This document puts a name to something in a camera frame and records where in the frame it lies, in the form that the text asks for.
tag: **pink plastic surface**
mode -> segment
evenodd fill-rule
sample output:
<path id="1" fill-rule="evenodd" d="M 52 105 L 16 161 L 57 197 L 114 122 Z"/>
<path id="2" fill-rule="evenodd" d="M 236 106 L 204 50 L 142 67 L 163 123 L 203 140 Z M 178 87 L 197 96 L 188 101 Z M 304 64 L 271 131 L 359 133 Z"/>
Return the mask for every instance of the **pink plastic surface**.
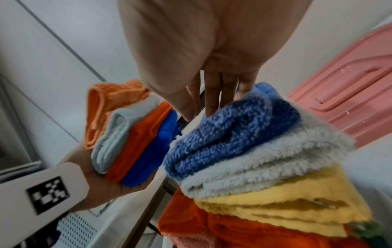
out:
<path id="1" fill-rule="evenodd" d="M 392 132 L 392 23 L 359 40 L 288 97 L 364 146 Z"/>

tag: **towel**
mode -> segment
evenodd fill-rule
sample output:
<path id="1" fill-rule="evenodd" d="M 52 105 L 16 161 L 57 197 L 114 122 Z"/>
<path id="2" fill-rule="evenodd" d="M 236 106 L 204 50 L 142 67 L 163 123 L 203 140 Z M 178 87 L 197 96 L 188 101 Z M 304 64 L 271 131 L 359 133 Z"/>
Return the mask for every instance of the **towel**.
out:
<path id="1" fill-rule="evenodd" d="M 110 113 L 120 107 L 145 99 L 150 91 L 138 79 L 124 84 L 98 83 L 90 87 L 87 96 L 85 147 L 91 150 L 103 135 Z"/>
<path id="2" fill-rule="evenodd" d="M 193 199 L 178 189 L 162 215 L 157 228 L 161 233 L 198 235 L 208 232 L 207 212 L 198 208 Z"/>
<path id="3" fill-rule="evenodd" d="M 127 142 L 107 172 L 106 179 L 120 181 L 125 177 L 144 149 L 156 137 L 161 123 L 171 110 L 170 104 L 164 101 L 131 128 Z"/>
<path id="4" fill-rule="evenodd" d="M 159 103 L 159 97 L 150 94 L 138 103 L 116 109 L 111 113 L 106 130 L 91 153 L 91 161 L 98 173 L 107 173 L 124 148 L 131 127 L 156 109 Z"/>
<path id="5" fill-rule="evenodd" d="M 234 216 L 208 214 L 208 228 L 229 247 L 247 248 L 366 248 L 359 239 L 325 237 L 283 227 L 240 219 Z"/>
<path id="6" fill-rule="evenodd" d="M 340 162 L 353 151 L 354 140 L 295 103 L 301 122 L 246 154 L 217 162 L 181 182 L 190 198 L 259 191 Z"/>
<path id="7" fill-rule="evenodd" d="M 127 172 L 122 183 L 128 187 L 141 184 L 157 169 L 170 148 L 170 143 L 181 134 L 177 125 L 177 112 L 171 110 L 158 129 L 156 137 L 146 147 Z"/>
<path id="8" fill-rule="evenodd" d="M 246 153 L 268 142 L 300 121 L 300 114 L 264 83 L 219 109 L 178 141 L 163 164 L 169 177 L 182 181 L 221 160 Z"/>
<path id="9" fill-rule="evenodd" d="M 306 200 L 325 202 L 334 209 Z M 330 237 L 346 236 L 342 223 L 372 219 L 369 207 L 347 180 L 340 165 L 261 191 L 195 199 L 195 203 L 215 214 L 234 215 Z"/>
<path id="10" fill-rule="evenodd" d="M 162 235 L 167 236 L 177 248 L 221 248 L 220 239 L 213 235 L 178 235 L 169 233 L 162 233 Z"/>

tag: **person's left hand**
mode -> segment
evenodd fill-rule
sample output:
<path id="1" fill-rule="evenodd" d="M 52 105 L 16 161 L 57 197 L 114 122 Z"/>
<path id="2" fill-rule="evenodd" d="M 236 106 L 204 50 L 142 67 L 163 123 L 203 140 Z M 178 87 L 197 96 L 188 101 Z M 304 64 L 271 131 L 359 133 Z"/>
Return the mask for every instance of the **person's left hand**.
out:
<path id="1" fill-rule="evenodd" d="M 131 188 L 122 185 L 121 182 L 108 181 L 103 175 L 94 170 L 91 163 L 91 150 L 86 150 L 83 143 L 80 143 L 74 150 L 65 156 L 59 164 L 66 162 L 72 162 L 79 165 L 90 186 L 87 197 L 75 205 L 70 210 L 72 212 L 95 208 L 117 197 L 143 190 L 147 188 L 154 179 L 156 173 L 155 171 L 145 182 Z"/>

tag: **white towel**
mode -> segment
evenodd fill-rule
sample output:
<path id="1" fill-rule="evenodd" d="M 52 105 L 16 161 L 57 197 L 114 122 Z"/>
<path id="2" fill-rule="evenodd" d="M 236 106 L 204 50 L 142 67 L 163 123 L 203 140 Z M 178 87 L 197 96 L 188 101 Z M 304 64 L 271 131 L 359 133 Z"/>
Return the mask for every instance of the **white towel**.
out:
<path id="1" fill-rule="evenodd" d="M 245 155 L 220 161 L 181 183 L 189 198 L 203 199 L 269 188 L 290 177 L 331 166 L 353 151 L 354 140 L 296 103 L 301 122 Z"/>
<path id="2" fill-rule="evenodd" d="M 140 122 L 146 115 L 156 109 L 160 99 L 150 94 L 146 99 L 135 104 L 114 110 L 104 134 L 97 140 L 91 154 L 95 170 L 106 174 L 125 146 L 129 130 Z"/>

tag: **white fluffy towel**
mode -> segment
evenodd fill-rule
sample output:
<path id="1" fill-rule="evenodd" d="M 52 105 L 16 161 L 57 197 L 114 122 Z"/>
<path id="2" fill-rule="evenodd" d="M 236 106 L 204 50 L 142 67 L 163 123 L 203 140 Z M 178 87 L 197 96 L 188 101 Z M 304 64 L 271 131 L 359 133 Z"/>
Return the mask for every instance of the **white fluffy towel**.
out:
<path id="1" fill-rule="evenodd" d="M 331 166 L 355 149 L 350 136 L 290 103 L 301 114 L 299 124 L 242 156 L 187 177 L 182 192 L 198 199 L 253 192 Z"/>

